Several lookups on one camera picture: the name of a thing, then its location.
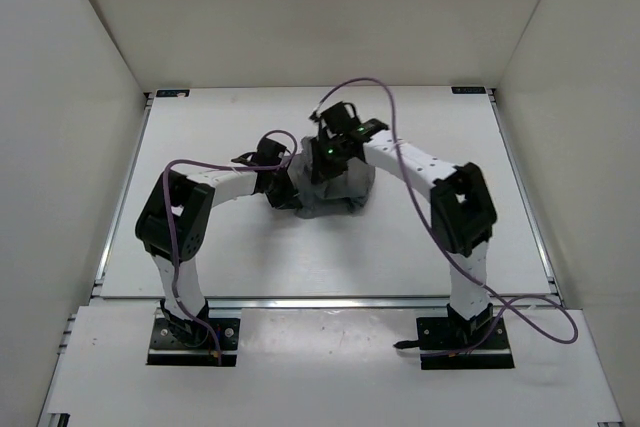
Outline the grey pleated skirt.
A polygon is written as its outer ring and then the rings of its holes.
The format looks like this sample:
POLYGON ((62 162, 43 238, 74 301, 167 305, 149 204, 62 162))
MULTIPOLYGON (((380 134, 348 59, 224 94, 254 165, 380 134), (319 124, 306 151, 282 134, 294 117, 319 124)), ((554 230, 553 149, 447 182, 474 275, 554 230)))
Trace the grey pleated skirt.
POLYGON ((354 215, 367 204, 375 182, 375 168, 358 158, 347 162, 337 177, 313 184, 312 138, 301 139, 302 150, 291 160, 287 173, 296 190, 284 207, 303 219, 332 215, 354 215))

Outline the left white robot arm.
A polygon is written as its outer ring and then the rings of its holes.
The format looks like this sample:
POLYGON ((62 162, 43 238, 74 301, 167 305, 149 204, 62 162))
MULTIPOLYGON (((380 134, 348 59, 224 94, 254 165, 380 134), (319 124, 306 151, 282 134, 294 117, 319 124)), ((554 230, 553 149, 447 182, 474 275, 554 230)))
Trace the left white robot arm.
POLYGON ((296 153, 295 146, 288 148, 265 134, 254 151, 227 165, 176 159, 160 174, 135 235, 160 272, 161 310, 185 344, 197 345, 209 332, 195 256, 204 243, 211 210, 257 194, 275 209, 298 208, 299 195, 287 172, 296 153))

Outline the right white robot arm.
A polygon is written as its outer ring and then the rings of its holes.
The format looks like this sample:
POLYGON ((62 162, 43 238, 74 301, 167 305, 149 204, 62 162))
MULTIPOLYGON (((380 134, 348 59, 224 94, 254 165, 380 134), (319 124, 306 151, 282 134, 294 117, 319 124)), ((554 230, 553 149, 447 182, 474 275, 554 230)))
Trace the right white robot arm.
POLYGON ((484 335, 491 317, 486 290, 486 257, 497 213, 481 169, 442 161, 401 140, 391 127, 372 118, 363 121, 353 104, 338 102, 314 110, 311 139, 312 180, 329 180, 358 159, 405 182, 430 207, 428 232, 450 263, 449 338, 471 347, 484 335))

